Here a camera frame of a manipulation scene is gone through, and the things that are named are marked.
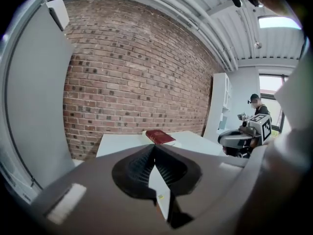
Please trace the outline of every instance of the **person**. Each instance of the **person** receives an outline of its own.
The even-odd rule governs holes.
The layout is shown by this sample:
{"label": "person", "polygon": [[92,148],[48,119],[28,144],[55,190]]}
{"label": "person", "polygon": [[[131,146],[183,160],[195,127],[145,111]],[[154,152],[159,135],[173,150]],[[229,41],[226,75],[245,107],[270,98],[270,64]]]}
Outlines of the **person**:
{"label": "person", "polygon": [[268,108],[265,104],[262,103],[260,97],[257,94],[252,94],[250,97],[250,103],[252,107],[255,109],[255,115],[258,114],[267,114],[270,115]]}

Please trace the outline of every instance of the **white cabinet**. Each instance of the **white cabinet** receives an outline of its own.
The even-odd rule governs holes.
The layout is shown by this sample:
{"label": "white cabinet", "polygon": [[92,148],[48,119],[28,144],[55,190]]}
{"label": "white cabinet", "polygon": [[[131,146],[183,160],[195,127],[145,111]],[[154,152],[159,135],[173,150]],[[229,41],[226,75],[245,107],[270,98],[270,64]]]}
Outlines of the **white cabinet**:
{"label": "white cabinet", "polygon": [[226,131],[231,109],[232,85],[226,73],[214,74],[210,112],[203,137],[218,143],[220,133]]}

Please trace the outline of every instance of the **ceiling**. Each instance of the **ceiling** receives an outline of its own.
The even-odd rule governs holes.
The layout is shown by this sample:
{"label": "ceiling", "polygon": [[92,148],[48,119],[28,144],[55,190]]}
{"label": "ceiling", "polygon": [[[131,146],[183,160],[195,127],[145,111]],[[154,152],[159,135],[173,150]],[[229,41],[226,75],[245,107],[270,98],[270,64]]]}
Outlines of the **ceiling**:
{"label": "ceiling", "polygon": [[[293,28],[262,28],[258,17],[275,15],[243,0],[136,0],[184,24],[215,55],[226,71],[246,66],[295,68],[304,36]],[[262,47],[256,49],[254,44]]]}

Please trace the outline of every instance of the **red brick wall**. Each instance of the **red brick wall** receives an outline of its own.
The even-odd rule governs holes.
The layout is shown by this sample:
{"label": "red brick wall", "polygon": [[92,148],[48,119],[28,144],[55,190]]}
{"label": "red brick wall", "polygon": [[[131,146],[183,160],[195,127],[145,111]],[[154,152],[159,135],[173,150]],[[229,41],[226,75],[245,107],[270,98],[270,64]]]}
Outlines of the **red brick wall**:
{"label": "red brick wall", "polygon": [[66,1],[75,46],[64,91],[72,157],[94,157],[103,133],[201,134],[211,78],[223,72],[182,25],[128,0]]}

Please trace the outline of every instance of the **book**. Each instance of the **book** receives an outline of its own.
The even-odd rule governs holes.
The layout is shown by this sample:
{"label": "book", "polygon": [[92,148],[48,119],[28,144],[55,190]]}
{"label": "book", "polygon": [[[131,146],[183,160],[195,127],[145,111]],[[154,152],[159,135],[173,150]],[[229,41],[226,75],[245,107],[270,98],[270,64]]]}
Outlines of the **book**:
{"label": "book", "polygon": [[181,147],[181,144],[176,139],[161,130],[144,131],[142,132],[142,135],[147,137],[154,144],[167,144],[175,147]]}

